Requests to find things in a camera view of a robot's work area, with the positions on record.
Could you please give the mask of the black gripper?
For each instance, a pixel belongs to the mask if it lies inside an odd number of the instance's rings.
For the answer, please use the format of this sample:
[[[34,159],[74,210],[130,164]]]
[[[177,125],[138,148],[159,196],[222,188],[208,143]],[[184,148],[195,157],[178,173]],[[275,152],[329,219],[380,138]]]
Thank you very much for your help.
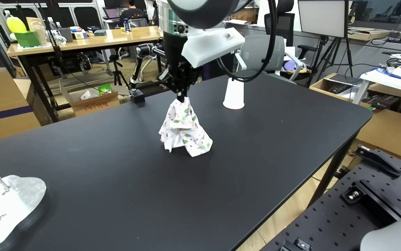
[[[194,68],[183,56],[183,49],[187,40],[187,36],[169,32],[163,33],[163,49],[167,57],[170,75],[166,85],[174,92],[180,102],[188,96],[190,86],[194,85],[201,75],[201,69]]]

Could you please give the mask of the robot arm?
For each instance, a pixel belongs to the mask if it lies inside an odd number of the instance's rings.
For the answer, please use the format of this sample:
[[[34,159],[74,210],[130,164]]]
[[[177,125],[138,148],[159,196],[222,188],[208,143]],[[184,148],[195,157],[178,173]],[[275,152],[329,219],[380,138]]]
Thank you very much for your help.
[[[163,47],[170,83],[176,93],[187,92],[198,68],[240,50],[245,37],[222,22],[240,0],[159,0]]]

